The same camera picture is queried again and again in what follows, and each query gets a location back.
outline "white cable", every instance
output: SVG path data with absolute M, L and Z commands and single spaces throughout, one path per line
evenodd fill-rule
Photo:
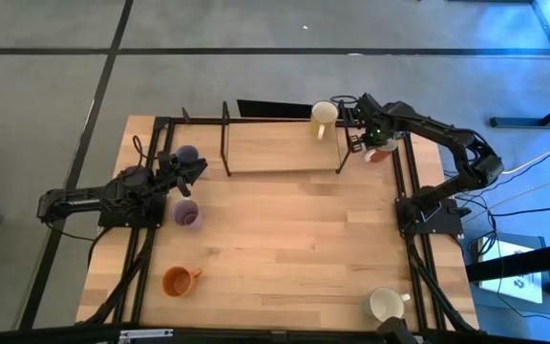
M 550 185 L 550 182 L 544 183 L 544 184 L 542 184 L 542 185 L 540 185 L 540 186 L 536 186 L 535 188 L 532 188 L 532 189 L 529 189 L 529 190 L 527 190 L 527 191 L 521 192 L 520 194 L 517 194 L 517 195 L 515 195 L 515 196 L 513 196 L 513 197 L 511 197 L 511 198 L 508 198 L 508 199 L 506 199 L 506 200 L 504 200 L 504 201 L 502 201 L 502 202 L 499 202 L 499 203 L 497 203 L 497 204 L 494 204 L 494 205 L 488 207 L 487 209 L 485 209 L 485 210 L 479 212 L 478 214 L 476 214 L 474 217 L 472 217 L 470 220 L 466 221 L 466 222 L 463 223 L 462 225 L 464 226 L 464 225 L 468 224 L 468 223 L 471 222 L 472 220 L 476 219 L 478 216 L 483 215 L 484 213 L 486 213 L 486 212 L 492 210 L 493 208 L 495 208 L 495 207 L 497 207 L 497 206 L 500 206 L 500 205 L 503 205 L 503 204 L 508 203 L 508 202 L 510 202 L 510 201 L 513 201 L 514 199 L 516 199 L 516 198 L 518 198 L 518 197 L 521 197 L 521 196 L 523 196 L 523 195 L 527 195 L 527 194 L 529 194 L 529 193 L 531 193 L 531 192 L 534 192 L 534 191 L 536 191 L 536 190 L 538 190 L 538 189 L 540 189 L 540 188 L 543 188 L 543 187 L 545 187 L 545 186 L 547 186 L 547 185 Z
M 542 159 L 544 156 L 547 156 L 550 154 L 550 150 L 540 154 L 539 156 L 531 159 L 530 161 L 524 163 L 523 165 L 519 166 L 519 167 L 516 167 L 516 168 L 513 168 L 512 170 L 509 170 L 509 171 L 502 171 L 501 174 L 512 174 L 512 173 L 515 173 L 517 171 L 519 171 L 520 169 L 524 168 L 525 166 L 529 165 L 530 163 L 533 163 L 534 161 L 537 161 L 539 159 Z

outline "cable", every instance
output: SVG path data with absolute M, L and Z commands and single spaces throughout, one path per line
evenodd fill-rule
M 549 159 L 550 158 L 550 154 L 544 158 L 542 158 L 542 160 L 534 163 L 533 165 L 529 166 L 525 171 L 513 176 L 510 180 L 508 181 L 505 181 L 505 182 L 502 182 L 502 183 L 497 183 L 494 187 L 490 187 L 490 188 L 487 188 L 487 189 L 484 189 L 482 190 L 481 192 L 478 193 L 478 195 L 471 195 L 471 194 L 466 194 L 467 196 L 470 196 L 471 197 L 471 200 L 473 200 L 474 198 L 478 197 L 478 196 L 481 196 L 482 194 L 484 194 L 485 192 L 488 192 L 488 191 L 492 191 L 492 190 L 495 190 L 497 189 L 499 186 L 501 185 L 504 185 L 506 183 L 510 183 L 513 181 L 513 179 L 517 178 L 517 177 L 520 177 L 522 175 L 524 175 L 525 173 L 527 173 L 530 169 L 532 169 L 532 167 L 534 166 L 537 166 L 539 164 L 541 164 L 542 162 L 544 162 L 545 160 Z
M 525 195 L 527 195 L 527 194 L 529 194 L 529 193 L 532 193 L 532 192 L 534 192 L 534 191 L 536 191 L 536 190 L 538 190 L 538 189 L 541 189 L 541 188 L 543 188 L 543 187 L 545 187 L 545 186 L 548 186 L 548 185 L 550 185 L 550 182 L 544 183 L 544 184 L 539 185 L 539 186 L 536 186 L 536 187 L 531 188 L 531 189 L 529 189 L 529 190 L 527 190 L 527 191 L 521 192 L 521 193 L 519 193 L 519 194 L 517 194 L 517 195 L 515 195 L 515 196 L 513 196 L 513 197 L 510 197 L 510 198 L 508 198 L 508 199 L 506 199 L 506 200 L 504 200 L 504 201 L 501 201 L 501 202 L 499 202 L 499 203 L 497 203 L 497 204 L 494 204 L 494 205 L 490 206 L 489 208 L 487 208 L 487 209 L 481 211 L 480 213 L 476 214 L 475 217 L 471 218 L 470 220 L 468 220 L 467 222 L 465 222 L 463 225 L 468 224 L 468 223 L 471 222 L 473 219 L 475 219 L 477 216 L 479 216 L 479 215 L 485 213 L 486 211 L 490 211 L 490 210 L 492 210 L 493 208 L 495 208 L 495 207 L 497 207 L 497 206 L 500 206 L 500 205 L 503 205 L 503 204 L 505 204 L 505 203 L 511 202 L 511 201 L 513 201 L 513 200 L 516 199 L 516 198 L 519 198 L 519 197 L 521 197 L 521 196 L 525 196 Z
M 75 236 L 75 235 L 73 235 L 73 234 L 65 233 L 64 231 L 62 231 L 62 230 L 60 230 L 60 229 L 54 228 L 51 224 L 48 224 L 48 223 L 45 223 L 45 225 L 46 225 L 46 227 L 48 227 L 50 230 L 53 230 L 53 231 L 55 231 L 55 232 L 60 233 L 61 235 L 65 235 L 65 236 L 70 237 L 70 238 L 80 239 L 80 240 L 86 240 L 86 241 L 90 241 L 90 242 L 93 242 L 93 241 L 94 241 L 93 239 L 89 239 L 89 238 L 80 237 L 80 236 Z
M 499 239 L 497 238 L 497 234 L 496 234 L 496 240 L 497 240 L 497 255 L 499 256 L 500 266 L 501 266 L 500 280 L 499 280 L 499 282 L 497 283 L 497 291 L 496 291 L 496 296 L 497 296 L 497 298 L 500 299 L 500 301 L 504 302 L 504 304 L 505 304 L 506 306 L 508 306 L 508 308 L 510 308 L 513 312 L 515 312 L 515 313 L 516 313 L 518 316 L 520 316 L 520 317 L 523 317 L 523 318 L 541 317 L 541 318 L 550 320 L 550 317 L 545 316 L 545 315 L 540 315 L 540 314 L 530 314 L 530 315 L 521 314 L 521 313 L 520 313 L 519 311 L 517 311 L 513 306 L 511 306 L 511 304 L 509 304 L 508 302 L 506 302 L 506 300 L 504 300 L 504 299 L 500 296 L 500 288 L 502 287 L 502 279 L 504 278 L 504 259 L 503 259 L 503 257 L 502 257 L 502 253 L 501 253 L 501 251 L 500 251 L 500 241 L 499 241 Z
M 469 200 L 463 199 L 461 197 L 455 197 L 455 198 L 457 200 L 460 200 L 460 201 L 467 201 L 467 203 L 468 202 L 474 203 L 474 204 L 482 207 L 483 209 L 487 209 L 487 207 L 488 207 L 487 202 L 481 196 L 479 196 L 479 198 L 483 201 L 484 204 L 480 204 L 479 202 L 472 201 L 472 200 L 469 201 Z M 482 256 L 483 254 L 486 254 L 487 252 L 489 252 L 490 249 L 492 249 L 492 247 L 494 247 L 494 244 L 496 243 L 496 235 L 497 235 L 496 219 L 494 218 L 493 214 L 490 211 L 487 212 L 487 222 L 491 226 L 492 230 L 490 230 L 490 231 L 486 232 L 485 234 L 475 238 L 473 241 L 468 243 L 468 246 L 466 246 L 466 249 L 468 250 L 468 252 L 471 253 L 471 254 L 474 254 L 474 256 L 476 256 L 476 258 L 478 258 L 478 257 Z M 485 238 L 485 237 L 487 237 L 487 240 L 485 241 L 485 243 L 483 243 L 483 245 L 478 248 L 476 253 L 473 253 L 472 246 L 474 244 L 476 244 L 479 240 L 481 240 L 481 238 Z
M 91 260 L 93 260 L 93 251 L 95 250 L 96 243 L 98 243 L 99 239 L 105 235 L 105 233 L 109 232 L 111 227 L 103 227 L 103 230 L 99 233 L 99 235 L 96 236 L 96 238 L 93 240 L 93 243 L 91 244 L 91 247 L 88 249 L 88 266 L 91 266 Z
M 513 174 L 513 173 L 519 171 L 520 169 L 524 168 L 525 166 L 529 165 L 530 163 L 532 163 L 532 162 L 534 162 L 534 161 L 537 161 L 538 159 L 540 159 L 540 158 L 542 158 L 542 157 L 544 157 L 544 156 L 546 156 L 546 155 L 549 155 L 549 154 L 550 154 L 550 150 L 548 150 L 548 151 L 546 151 L 546 152 L 540 154 L 539 156 L 537 156 L 537 157 L 531 159 L 530 161 L 524 163 L 524 164 L 521 165 L 521 166 L 518 166 L 518 167 L 516 167 L 516 168 L 513 168 L 512 170 L 502 171 L 501 174 L 503 174 L 503 175 Z
M 344 104 L 355 104 L 358 102 L 358 98 L 357 97 L 354 97 L 354 96 L 346 96 L 346 95 L 342 95 L 342 96 L 334 96 L 334 97 L 331 97 L 330 98 L 330 101 L 332 101 L 333 103 L 339 103 L 340 101 L 343 101 Z
M 127 177 L 128 178 L 128 177 L 133 176 L 141 168 L 141 163 L 143 162 L 143 158 L 144 157 L 148 158 L 147 156 L 145 156 L 145 154 L 143 154 L 143 146 L 141 145 L 141 140 L 139 139 L 139 136 L 133 135 L 133 145 L 135 146 L 135 149 L 139 153 L 139 161 L 137 162 L 137 165 L 136 165 L 135 169 L 133 171 L 131 171 L 131 173 L 129 173 L 125 176 L 118 175 L 117 177 L 115 177 L 112 180 L 110 180 L 109 182 L 107 182 L 105 184 L 105 186 L 103 186 L 103 193 L 101 193 L 101 198 L 99 200 L 102 204 L 104 204 L 103 203 L 104 200 L 109 201 L 110 204 L 113 204 L 114 201 L 115 201 L 115 200 L 109 200 L 109 199 L 106 199 L 106 198 L 103 197 L 105 195 L 105 192 L 107 191 L 107 187 L 110 186 L 111 183 L 118 181 L 121 177 Z
M 459 199 L 461 201 L 466 201 L 465 199 L 461 199 L 461 198 L 458 198 L 458 197 L 455 197 L 456 199 Z M 472 201 L 472 200 L 469 200 L 468 202 L 472 202 L 474 204 L 477 204 L 477 205 L 480 205 L 481 207 L 484 207 L 486 209 L 489 209 L 489 207 L 487 206 L 487 203 L 485 203 L 485 205 L 483 204 L 480 204 L 479 202 L 475 202 L 475 201 Z M 494 219 L 496 215 L 492 214 L 491 215 L 491 218 L 492 220 L 494 221 L 494 227 L 496 226 L 496 220 Z M 487 239 L 486 243 L 483 244 L 483 246 L 478 250 L 478 254 L 477 256 L 480 256 L 482 254 L 485 254 L 487 253 L 494 245 L 497 246 L 497 255 L 499 257 L 499 260 L 500 260 L 500 264 L 501 264 L 501 274 L 500 274 L 500 280 L 497 284 L 497 291 L 496 291 L 496 296 L 497 298 L 502 301 L 506 306 L 508 306 L 508 308 L 510 308 L 513 312 L 515 312 L 518 316 L 520 317 L 523 317 L 523 318 L 530 318 L 530 317 L 541 317 L 541 318 L 545 318 L 547 320 L 550 320 L 550 317 L 548 316 L 544 316 L 544 315 L 540 315 L 540 314 L 531 314 L 531 315 L 525 315 L 525 314 L 521 314 L 519 311 L 517 311 L 513 306 L 511 306 L 511 304 L 509 304 L 508 302 L 506 302 L 506 300 L 504 300 L 501 295 L 500 295 L 500 288 L 502 286 L 502 279 L 504 278 L 504 260 L 502 259 L 502 253 L 500 251 L 500 244 L 499 244 L 499 238 L 497 237 L 497 231 L 496 229 L 494 228 L 493 231 L 491 232 L 488 232 L 488 233 L 485 233 L 481 236 L 479 236 L 478 238 L 474 239 L 467 247 L 468 251 L 472 253 L 470 247 L 473 243 L 475 243 L 476 241 L 480 240 L 480 238 L 483 238 L 485 236 L 490 236 L 489 239 Z
M 492 216 L 503 217 L 503 216 L 513 216 L 513 215 L 527 214 L 527 213 L 533 213 L 533 212 L 542 212 L 542 211 L 550 211 L 550 207 L 541 208 L 541 209 L 520 210 L 520 211 L 515 211 L 515 212 L 512 212 L 512 213 L 505 213 L 505 214 L 493 214 Z
M 143 154 L 143 146 L 141 146 L 141 140 L 139 139 L 139 136 L 137 135 L 133 135 L 133 145 L 135 146 L 135 150 L 139 153 L 139 155 L 146 159 L 147 161 L 149 160 L 154 160 L 158 157 L 148 157 L 147 155 Z

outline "wooden tabletop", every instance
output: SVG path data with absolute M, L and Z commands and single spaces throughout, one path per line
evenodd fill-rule
M 153 122 L 154 117 L 129 117 L 116 172 L 137 163 L 131 138 L 139 135 L 149 142 Z M 354 154 L 340 175 L 332 170 L 227 177 L 220 159 L 220 130 L 218 125 L 175 127 L 173 149 L 195 145 L 209 163 L 191 188 L 203 225 L 188 230 L 172 223 L 168 214 L 180 199 L 178 190 L 172 190 L 156 234 L 142 324 L 374 331 L 379 322 L 365 317 L 359 306 L 367 293 L 390 287 L 413 294 L 395 220 L 391 158 L 365 163 L 362 154 Z M 345 135 L 338 137 L 344 153 Z M 441 183 L 436 145 L 417 136 L 412 143 L 421 184 Z M 400 151 L 410 192 L 404 149 Z M 96 245 L 77 320 L 92 315 L 118 282 L 129 234 L 129 228 L 114 228 Z M 439 285 L 466 321 L 478 327 L 459 246 L 446 235 L 431 238 Z M 191 296 L 172 298 L 162 291 L 162 276 L 173 266 L 203 269 Z M 423 291 L 429 325 L 434 327 L 425 285 Z M 132 285 L 125 319 L 130 317 L 134 294 Z M 404 317 L 416 330 L 412 300 L 405 305 Z

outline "concrete floor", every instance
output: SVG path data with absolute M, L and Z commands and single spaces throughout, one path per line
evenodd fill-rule
M 550 0 L 540 0 L 550 20 Z M 109 47 L 122 0 L 0 0 L 0 47 Z M 141 0 L 123 47 L 548 48 L 529 5 L 445 0 Z M 0 331 L 25 302 L 47 229 L 34 219 L 40 194 L 63 184 L 104 56 L 0 56 Z M 493 116 L 550 111 L 550 57 L 203 55 L 120 56 L 112 73 L 79 185 L 106 183 L 129 115 L 238 115 L 237 98 L 311 103 L 336 94 L 404 100 L 420 113 L 480 132 L 506 167 L 550 147 L 550 131 L 494 130 Z M 453 169 L 447 152 L 443 166 Z M 488 193 L 494 204 L 550 180 L 550 160 Z M 500 212 L 550 206 L 550 187 Z M 66 231 L 95 233 L 95 215 Z M 550 213 L 498 220 L 502 231 L 545 236 Z M 487 229 L 484 219 L 468 227 Z M 69 325 L 84 283 L 88 246 L 64 238 L 38 327 Z M 490 333 L 550 340 L 548 320 L 477 307 Z M 509 324 L 489 322 L 505 314 Z

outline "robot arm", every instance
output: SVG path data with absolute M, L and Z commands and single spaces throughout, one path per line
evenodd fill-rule
M 37 218 L 51 224 L 74 213 L 100 211 L 119 226 L 157 218 L 155 211 L 163 207 L 163 196 L 177 187 L 189 197 L 186 185 L 194 184 L 206 167 L 205 159 L 180 161 L 175 154 L 160 152 L 156 174 L 140 165 L 131 166 L 104 186 L 48 191 L 39 198 Z
M 366 128 L 365 134 L 353 142 L 356 146 L 364 144 L 367 149 L 372 149 L 386 144 L 395 132 L 409 131 L 452 152 L 458 175 L 437 186 L 423 186 L 412 197 L 413 203 L 424 214 L 433 212 L 441 200 L 458 192 L 492 184 L 503 170 L 501 158 L 478 133 L 419 115 L 402 101 L 382 107 L 371 95 L 363 94 L 352 113 L 357 125 Z M 468 151 L 475 155 L 472 160 L 468 158 Z

